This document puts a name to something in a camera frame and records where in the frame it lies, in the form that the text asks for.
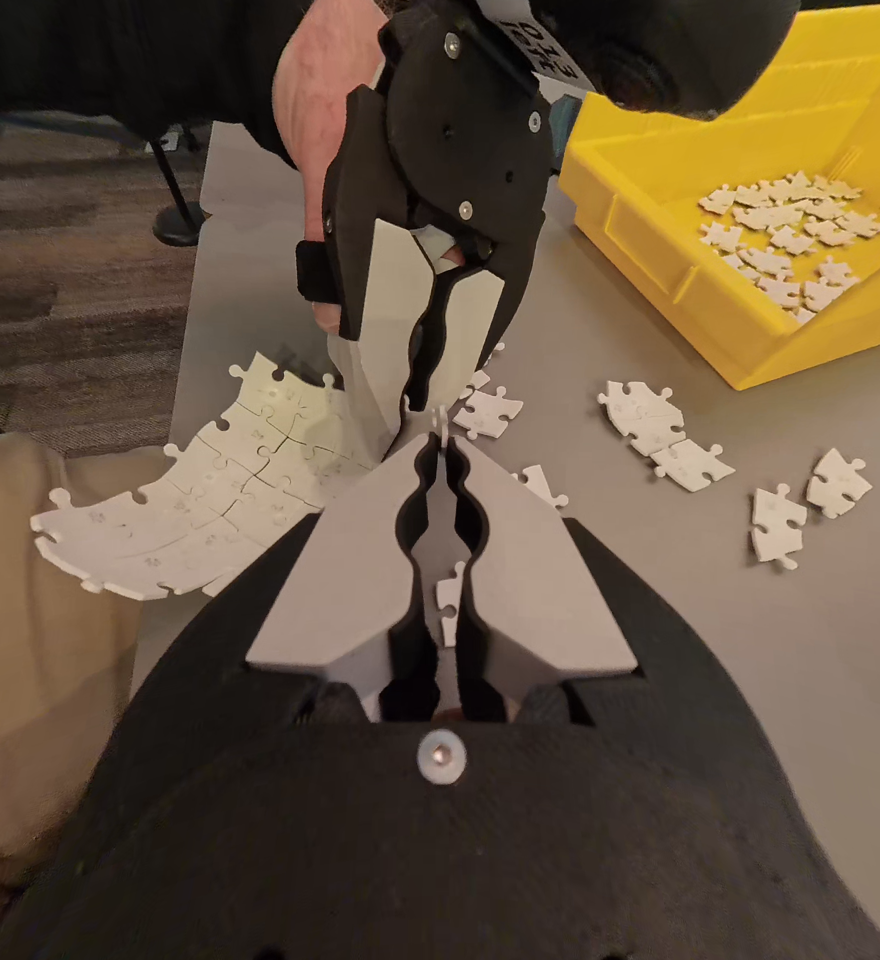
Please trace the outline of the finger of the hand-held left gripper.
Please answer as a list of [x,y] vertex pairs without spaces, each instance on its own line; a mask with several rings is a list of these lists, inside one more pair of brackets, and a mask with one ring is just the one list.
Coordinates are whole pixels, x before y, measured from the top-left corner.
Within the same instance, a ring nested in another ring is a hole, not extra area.
[[329,337],[354,450],[362,460],[383,459],[401,430],[411,342],[434,283],[433,267],[413,234],[376,219],[359,336]]
[[409,410],[457,402],[480,363],[503,291],[489,271],[445,271],[414,335]]

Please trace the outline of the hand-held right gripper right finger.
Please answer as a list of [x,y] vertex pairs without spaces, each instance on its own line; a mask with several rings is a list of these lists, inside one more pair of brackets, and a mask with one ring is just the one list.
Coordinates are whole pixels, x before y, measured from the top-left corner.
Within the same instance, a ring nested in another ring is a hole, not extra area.
[[463,438],[448,443],[448,486],[469,551],[456,632],[466,718],[504,718],[534,688],[637,669],[554,507]]

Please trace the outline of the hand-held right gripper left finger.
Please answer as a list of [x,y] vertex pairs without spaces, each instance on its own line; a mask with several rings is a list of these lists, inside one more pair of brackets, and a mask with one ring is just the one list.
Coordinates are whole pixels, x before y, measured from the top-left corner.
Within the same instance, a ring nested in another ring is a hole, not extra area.
[[432,718],[438,652],[412,551],[441,439],[420,434],[323,510],[246,656],[374,699],[385,721]]

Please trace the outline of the curved assembled puzzle ball section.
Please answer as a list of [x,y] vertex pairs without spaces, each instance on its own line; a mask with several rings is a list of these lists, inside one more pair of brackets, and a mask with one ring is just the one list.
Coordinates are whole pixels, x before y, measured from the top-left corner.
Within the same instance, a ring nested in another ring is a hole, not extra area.
[[158,480],[90,506],[62,487],[32,516],[40,555],[92,593],[138,602],[219,593],[308,515],[375,466],[350,420],[346,394],[257,353],[232,365],[237,399],[188,441],[168,444]]

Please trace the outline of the person's left forearm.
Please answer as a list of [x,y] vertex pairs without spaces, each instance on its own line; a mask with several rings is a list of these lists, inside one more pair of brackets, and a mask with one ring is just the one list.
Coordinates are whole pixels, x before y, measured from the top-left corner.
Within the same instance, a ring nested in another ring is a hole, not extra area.
[[273,83],[282,53],[311,2],[115,2],[123,15],[123,123],[144,138],[175,124],[242,126],[289,166],[274,117]]

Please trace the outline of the pointed white puzzle piece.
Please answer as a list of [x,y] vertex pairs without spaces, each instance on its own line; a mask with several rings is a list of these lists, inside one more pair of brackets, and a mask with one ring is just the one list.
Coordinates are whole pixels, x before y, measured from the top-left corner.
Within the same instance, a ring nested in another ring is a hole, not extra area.
[[516,479],[521,486],[524,486],[525,489],[549,506],[558,510],[568,506],[569,499],[567,495],[554,494],[551,491],[542,465],[530,465],[525,467],[520,473],[511,473],[511,476]]

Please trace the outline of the three joined white puzzle pieces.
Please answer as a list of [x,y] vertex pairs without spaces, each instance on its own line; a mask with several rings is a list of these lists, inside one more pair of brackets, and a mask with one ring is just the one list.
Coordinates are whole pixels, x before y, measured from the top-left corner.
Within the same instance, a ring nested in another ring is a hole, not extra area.
[[734,467],[721,459],[719,444],[703,448],[686,437],[684,415],[671,397],[670,388],[653,390],[643,381],[609,380],[596,400],[620,436],[653,464],[657,478],[696,493],[733,475]]

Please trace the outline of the loose white puzzle piece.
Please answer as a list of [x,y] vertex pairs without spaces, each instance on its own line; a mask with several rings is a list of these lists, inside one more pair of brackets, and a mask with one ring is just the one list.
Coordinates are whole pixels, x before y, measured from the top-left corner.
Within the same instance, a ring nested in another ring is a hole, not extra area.
[[807,481],[806,501],[825,519],[838,519],[872,488],[861,476],[865,467],[862,459],[848,461],[836,447],[829,449],[815,464]]

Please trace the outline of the pile of white puzzle pieces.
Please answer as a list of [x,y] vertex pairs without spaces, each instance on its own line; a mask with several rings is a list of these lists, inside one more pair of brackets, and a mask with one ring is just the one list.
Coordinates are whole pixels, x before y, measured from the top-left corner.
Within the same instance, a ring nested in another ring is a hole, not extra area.
[[850,263],[880,237],[880,213],[840,178],[803,170],[698,198],[699,240],[803,327],[861,282]]

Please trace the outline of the person's left hand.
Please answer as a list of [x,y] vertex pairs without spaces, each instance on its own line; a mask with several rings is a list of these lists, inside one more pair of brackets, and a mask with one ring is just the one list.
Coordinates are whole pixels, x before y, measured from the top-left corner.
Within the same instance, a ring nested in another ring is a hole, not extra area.
[[373,1],[316,1],[286,44],[273,82],[278,132],[302,177],[303,238],[325,238],[326,172],[345,133],[347,98],[375,80],[378,34],[388,18]]

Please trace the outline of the teal box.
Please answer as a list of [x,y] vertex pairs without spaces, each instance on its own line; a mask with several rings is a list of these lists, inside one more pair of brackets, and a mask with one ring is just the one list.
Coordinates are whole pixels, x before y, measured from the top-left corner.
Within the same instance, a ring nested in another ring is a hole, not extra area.
[[558,176],[561,173],[566,146],[572,135],[583,99],[565,93],[550,105],[549,126],[551,135],[551,174]]

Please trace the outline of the black stand foot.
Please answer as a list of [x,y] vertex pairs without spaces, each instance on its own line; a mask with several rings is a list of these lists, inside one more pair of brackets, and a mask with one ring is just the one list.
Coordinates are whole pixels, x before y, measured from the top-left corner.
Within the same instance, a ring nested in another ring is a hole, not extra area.
[[169,161],[181,140],[180,132],[171,128],[161,138],[148,142],[149,152],[158,163],[158,168],[171,197],[171,204],[160,210],[153,223],[153,234],[163,245],[186,249],[198,246],[201,230],[206,222],[206,211],[197,200],[187,200]]

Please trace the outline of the yellow plastic bin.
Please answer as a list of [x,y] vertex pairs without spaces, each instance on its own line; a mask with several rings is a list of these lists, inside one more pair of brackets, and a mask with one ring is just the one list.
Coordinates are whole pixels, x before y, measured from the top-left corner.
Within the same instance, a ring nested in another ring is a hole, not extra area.
[[860,282],[799,323],[699,241],[699,198],[799,171],[862,194],[880,222],[880,5],[796,16],[773,63],[710,123],[589,93],[559,186],[574,222],[735,390],[880,345],[880,234],[834,256]]

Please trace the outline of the person's beige trousers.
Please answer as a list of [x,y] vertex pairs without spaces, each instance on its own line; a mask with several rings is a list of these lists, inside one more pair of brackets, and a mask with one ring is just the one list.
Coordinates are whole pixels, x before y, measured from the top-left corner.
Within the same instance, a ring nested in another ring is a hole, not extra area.
[[42,558],[31,518],[53,489],[87,506],[169,467],[163,446],[66,459],[0,436],[0,923],[55,855],[130,701],[143,611]]

